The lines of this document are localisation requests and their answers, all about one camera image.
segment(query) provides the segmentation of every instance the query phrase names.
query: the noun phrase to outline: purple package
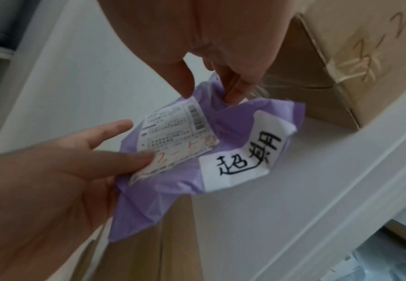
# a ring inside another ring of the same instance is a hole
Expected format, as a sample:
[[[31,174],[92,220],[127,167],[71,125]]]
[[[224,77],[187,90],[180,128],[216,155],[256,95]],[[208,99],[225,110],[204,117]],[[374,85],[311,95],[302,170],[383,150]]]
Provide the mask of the purple package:
[[[228,106],[218,76],[198,85],[190,99],[146,117],[120,152],[156,151],[152,164],[116,178],[120,192],[111,242],[156,225],[183,194],[202,194],[269,173],[289,137],[301,126],[305,105],[258,98]]]

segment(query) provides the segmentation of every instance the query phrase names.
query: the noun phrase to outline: hand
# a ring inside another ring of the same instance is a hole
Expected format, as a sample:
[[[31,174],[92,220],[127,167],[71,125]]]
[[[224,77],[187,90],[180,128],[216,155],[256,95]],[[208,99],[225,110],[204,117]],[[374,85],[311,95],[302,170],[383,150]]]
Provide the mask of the hand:
[[[0,280],[42,281],[112,215],[113,176],[152,159],[92,151],[130,120],[0,156]]]
[[[292,16],[292,0],[99,0],[123,43],[184,98],[194,77],[187,52],[215,70],[236,104],[274,61]]]

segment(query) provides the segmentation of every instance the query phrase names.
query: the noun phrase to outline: purple plastic bag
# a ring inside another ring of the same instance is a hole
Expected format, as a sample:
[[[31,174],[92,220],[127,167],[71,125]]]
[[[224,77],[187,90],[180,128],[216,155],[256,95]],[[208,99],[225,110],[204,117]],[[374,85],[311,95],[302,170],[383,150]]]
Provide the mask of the purple plastic bag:
[[[156,225],[183,194],[202,194],[265,175],[269,172],[266,167],[272,167],[288,144],[288,139],[282,138],[280,131],[279,134],[270,131],[284,123],[284,127],[289,128],[289,136],[301,126],[304,119],[305,105],[301,103],[258,98],[237,106],[228,106],[223,101],[224,95],[216,75],[198,85],[193,94],[201,108],[199,112],[204,114],[205,124],[209,125],[209,131],[218,139],[210,151],[201,149],[200,152],[207,152],[148,178],[136,181],[131,181],[132,175],[116,178],[120,197],[110,230],[111,242]],[[173,104],[181,101],[184,99],[180,98]],[[198,119],[195,108],[190,107],[190,110],[187,114],[190,113],[194,128],[198,128],[201,126],[199,122],[203,121]],[[145,134],[140,134],[142,127],[143,124],[140,124],[122,141],[120,152],[137,152],[139,138],[145,137]]]

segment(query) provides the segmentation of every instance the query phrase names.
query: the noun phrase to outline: white shelf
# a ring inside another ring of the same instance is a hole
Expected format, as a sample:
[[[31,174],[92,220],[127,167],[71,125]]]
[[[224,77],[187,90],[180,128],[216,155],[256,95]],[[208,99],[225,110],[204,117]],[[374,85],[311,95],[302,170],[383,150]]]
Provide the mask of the white shelf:
[[[138,123],[178,97],[95,2],[41,5],[0,88],[0,152]],[[197,82],[209,77],[199,59],[186,60]],[[193,202],[205,280],[321,277],[406,206],[406,94],[358,133],[307,120],[272,175]]]

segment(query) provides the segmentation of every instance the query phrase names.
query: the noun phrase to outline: barcode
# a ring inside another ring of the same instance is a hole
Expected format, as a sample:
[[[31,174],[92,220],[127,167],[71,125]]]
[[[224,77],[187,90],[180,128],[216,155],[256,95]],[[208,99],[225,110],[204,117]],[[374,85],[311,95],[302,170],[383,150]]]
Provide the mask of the barcode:
[[[195,129],[201,130],[204,129],[204,122],[202,117],[200,116],[200,114],[198,113],[197,108],[195,107],[195,105],[189,105],[188,106],[189,112],[190,112],[190,116],[192,117],[192,122],[194,123]]]

